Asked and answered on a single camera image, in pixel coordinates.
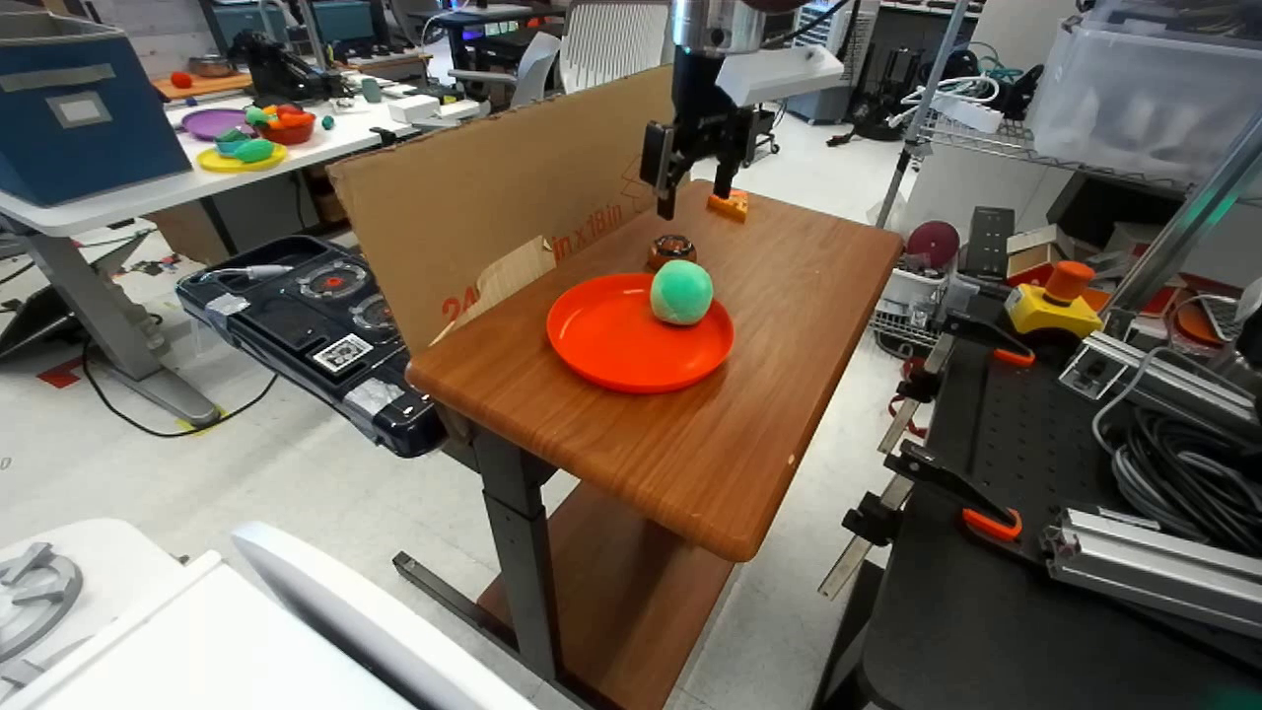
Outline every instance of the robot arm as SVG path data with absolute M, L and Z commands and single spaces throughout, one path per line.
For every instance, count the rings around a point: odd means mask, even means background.
M 758 103 L 837 88 L 842 63 L 826 46 L 764 51 L 737 33 L 737 12 L 792 12 L 802 0 L 670 0 L 674 17 L 674 122 L 642 130 L 638 178 L 658 214 L 674 217 L 674 187 L 700 158 L 717 158 L 714 193 L 730 197 L 755 158 Z

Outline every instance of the floor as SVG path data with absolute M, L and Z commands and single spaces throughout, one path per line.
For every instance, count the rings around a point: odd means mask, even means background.
M 742 187 L 872 221 L 896 147 L 856 138 L 830 150 L 830 133 L 830 125 L 783 120 L 783 153 L 758 158 Z M 102 253 L 111 241 L 118 233 L 85 235 L 87 253 Z M 269 372 L 182 317 L 175 280 L 198 266 L 162 267 L 167 258 L 167 241 L 152 235 L 118 283 L 162 317 L 171 368 L 233 412 L 269 381 Z M 0 280 L 19 266 L 23 258 L 0 259 Z M 45 276 L 31 267 L 0 283 L 0 301 L 19 301 L 40 283 Z M 52 368 L 64 368 L 73 381 L 36 380 Z M 178 426 L 114 388 L 102 368 L 94 372 L 118 412 L 154 431 Z M 864 338 L 764 547 L 737 569 L 679 679 L 674 710 L 808 705 L 842 621 L 842 601 L 826 601 L 817 585 L 848 541 L 846 508 L 887 480 L 877 442 L 896 380 L 896 359 Z M 549 505 L 570 491 L 570 476 L 551 476 Z M 102 412 L 85 381 L 77 347 L 40 347 L 0 362 L 0 544 L 85 518 L 124 518 L 175 556 L 221 547 L 233 563 L 233 523 L 271 522 L 420 612 L 432 601 L 396 575 L 399 547 L 467 594 L 499 575 L 479 476 L 445 452 L 392 459 L 288 381 L 217 431 L 175 442 L 148 439 Z

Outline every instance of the blue bin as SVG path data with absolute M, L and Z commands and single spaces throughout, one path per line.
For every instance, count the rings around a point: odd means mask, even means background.
M 58 207 L 190 158 L 124 33 L 0 12 L 0 188 Z

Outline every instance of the orange plate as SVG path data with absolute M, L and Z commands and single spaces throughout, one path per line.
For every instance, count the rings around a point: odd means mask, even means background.
M 626 395 L 683 391 L 726 362 L 735 318 L 714 301 L 704 324 L 653 317 L 653 272 L 616 272 L 570 289 L 549 310 L 549 343 L 578 375 Z

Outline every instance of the yellow object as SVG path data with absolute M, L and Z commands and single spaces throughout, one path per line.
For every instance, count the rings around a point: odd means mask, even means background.
M 1019 334 L 1073 333 L 1086 338 L 1100 328 L 1100 310 L 1090 309 L 1086 296 L 1059 305 L 1059 301 L 1046 301 L 1046 289 L 1038 289 L 1038 283 L 1019 283 L 1019 292 L 1011 292 L 1006 310 L 1011 310 Z
M 735 188 L 730 197 L 710 193 L 706 211 L 730 221 L 746 221 L 749 217 L 749 193 Z
M 257 175 L 257 170 L 279 166 L 286 158 L 288 158 L 286 147 L 271 147 L 271 153 L 269 153 L 263 163 L 236 163 L 236 158 L 224 158 L 221 150 L 202 150 L 202 153 L 198 153 L 198 166 L 202 166 L 207 175 Z

